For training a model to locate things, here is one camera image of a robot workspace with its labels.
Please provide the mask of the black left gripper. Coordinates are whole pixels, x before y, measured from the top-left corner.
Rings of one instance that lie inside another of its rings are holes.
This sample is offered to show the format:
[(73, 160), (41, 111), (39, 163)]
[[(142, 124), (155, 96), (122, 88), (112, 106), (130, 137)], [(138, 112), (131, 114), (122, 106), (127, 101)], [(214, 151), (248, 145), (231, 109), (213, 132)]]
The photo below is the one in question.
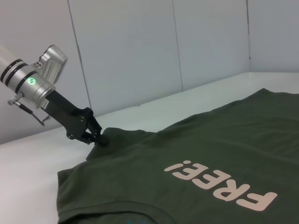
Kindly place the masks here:
[(57, 91), (52, 91), (45, 99), (48, 100), (48, 104), (43, 110), (66, 129), (69, 139), (79, 140), (88, 145), (91, 143), (98, 143), (103, 147), (108, 145), (109, 139), (101, 134), (102, 127), (89, 107), (77, 108)]

